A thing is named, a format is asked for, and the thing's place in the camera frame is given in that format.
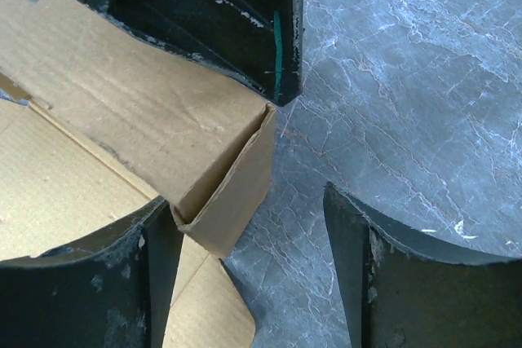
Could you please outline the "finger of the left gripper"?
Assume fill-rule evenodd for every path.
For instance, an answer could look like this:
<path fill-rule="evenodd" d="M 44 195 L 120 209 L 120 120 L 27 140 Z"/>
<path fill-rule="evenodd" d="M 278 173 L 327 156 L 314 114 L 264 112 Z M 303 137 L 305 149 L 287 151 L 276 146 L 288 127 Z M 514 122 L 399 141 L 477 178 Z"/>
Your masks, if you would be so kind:
<path fill-rule="evenodd" d="M 77 0 L 127 34 L 277 106 L 303 89 L 303 0 Z"/>

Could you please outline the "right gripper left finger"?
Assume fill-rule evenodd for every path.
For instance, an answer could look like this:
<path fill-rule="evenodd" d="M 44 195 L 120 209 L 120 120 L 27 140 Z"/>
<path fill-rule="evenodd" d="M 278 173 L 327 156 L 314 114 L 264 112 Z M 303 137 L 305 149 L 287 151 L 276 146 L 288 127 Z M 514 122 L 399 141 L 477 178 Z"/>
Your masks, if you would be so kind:
<path fill-rule="evenodd" d="M 38 257 L 1 263 L 3 347 L 160 347 L 184 235 L 157 197 Z"/>

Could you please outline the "brown cardboard box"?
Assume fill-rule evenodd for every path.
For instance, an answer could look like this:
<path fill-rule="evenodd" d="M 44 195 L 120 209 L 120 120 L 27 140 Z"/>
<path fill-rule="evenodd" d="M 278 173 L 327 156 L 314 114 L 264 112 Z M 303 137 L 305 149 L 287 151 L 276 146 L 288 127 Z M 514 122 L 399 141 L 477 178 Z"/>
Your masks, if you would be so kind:
<path fill-rule="evenodd" d="M 276 110 L 75 0 L 1 0 L 1 256 L 37 256 L 167 200 L 184 244 L 166 347 L 249 347 L 224 270 L 268 193 Z"/>

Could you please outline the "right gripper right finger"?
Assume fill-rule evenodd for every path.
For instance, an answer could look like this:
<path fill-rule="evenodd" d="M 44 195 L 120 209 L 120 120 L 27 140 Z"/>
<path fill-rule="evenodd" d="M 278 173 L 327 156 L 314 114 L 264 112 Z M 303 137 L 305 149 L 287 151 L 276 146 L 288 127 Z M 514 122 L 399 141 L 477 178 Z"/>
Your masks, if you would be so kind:
<path fill-rule="evenodd" d="M 429 236 L 332 183 L 323 209 L 352 346 L 520 346 L 518 258 Z"/>

